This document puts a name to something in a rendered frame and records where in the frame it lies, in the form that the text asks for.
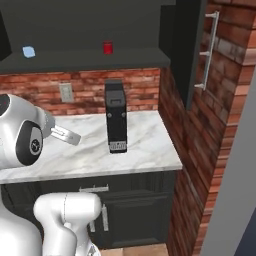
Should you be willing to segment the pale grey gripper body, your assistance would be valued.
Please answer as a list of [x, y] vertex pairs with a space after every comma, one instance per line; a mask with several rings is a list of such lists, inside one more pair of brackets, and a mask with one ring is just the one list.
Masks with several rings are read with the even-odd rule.
[[51, 135], [74, 146], [77, 146], [81, 140], [81, 136], [79, 134], [57, 125], [51, 129]]

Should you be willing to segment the dark base cabinet door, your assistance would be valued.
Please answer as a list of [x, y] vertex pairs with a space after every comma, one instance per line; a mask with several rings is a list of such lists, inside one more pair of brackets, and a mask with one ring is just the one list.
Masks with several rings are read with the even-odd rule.
[[13, 214], [19, 217], [25, 218], [31, 223], [33, 223], [40, 233], [43, 233], [43, 228], [41, 224], [36, 220], [33, 214], [33, 206], [31, 203], [19, 203], [15, 202], [7, 191], [2, 190], [2, 201], [5, 207], [10, 210]]
[[88, 231], [100, 249], [114, 249], [165, 243], [171, 210], [168, 193], [150, 193], [107, 198], [109, 231], [103, 230], [102, 212], [94, 221], [95, 232]]

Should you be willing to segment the black coffee machine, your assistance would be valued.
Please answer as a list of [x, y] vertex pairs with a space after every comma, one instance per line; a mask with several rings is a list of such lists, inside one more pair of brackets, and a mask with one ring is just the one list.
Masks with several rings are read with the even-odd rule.
[[105, 81], [108, 146], [112, 154], [127, 151], [127, 107], [121, 80]]

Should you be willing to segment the dark drawer front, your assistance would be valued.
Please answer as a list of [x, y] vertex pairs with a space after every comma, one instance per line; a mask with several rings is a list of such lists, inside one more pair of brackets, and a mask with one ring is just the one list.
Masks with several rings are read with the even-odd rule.
[[6, 184], [2, 190], [11, 197], [15, 194], [36, 197], [52, 192], [77, 192], [80, 189], [108, 187], [109, 192], [148, 190], [169, 192], [173, 189], [174, 171], [122, 174], [86, 178]]

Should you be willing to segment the light blue small packet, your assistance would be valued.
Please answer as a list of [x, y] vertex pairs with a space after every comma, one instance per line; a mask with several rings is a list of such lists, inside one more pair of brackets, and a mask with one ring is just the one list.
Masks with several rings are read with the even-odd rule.
[[23, 55], [26, 58], [32, 58], [35, 56], [35, 49], [32, 46], [24, 46], [22, 48], [22, 51], [23, 51]]

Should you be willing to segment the grey wall outlet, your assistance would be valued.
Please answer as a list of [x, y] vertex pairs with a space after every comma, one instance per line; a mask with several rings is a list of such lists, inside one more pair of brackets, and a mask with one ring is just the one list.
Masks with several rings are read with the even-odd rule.
[[65, 103], [72, 103], [74, 101], [72, 85], [70, 83], [61, 83], [59, 85], [61, 100]]

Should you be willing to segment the dark open wall cabinet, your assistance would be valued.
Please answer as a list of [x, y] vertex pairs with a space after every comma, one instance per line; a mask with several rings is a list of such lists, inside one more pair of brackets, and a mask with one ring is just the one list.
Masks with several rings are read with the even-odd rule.
[[[0, 74], [164, 67], [161, 0], [0, 0]], [[103, 53], [103, 42], [113, 53]], [[22, 48], [32, 46], [26, 58]]]

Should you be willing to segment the dark wall cabinet door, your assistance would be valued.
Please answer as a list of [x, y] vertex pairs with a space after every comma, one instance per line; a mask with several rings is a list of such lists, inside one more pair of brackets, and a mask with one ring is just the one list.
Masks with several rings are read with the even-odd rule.
[[186, 110], [192, 105], [207, 0], [161, 0], [159, 48]]

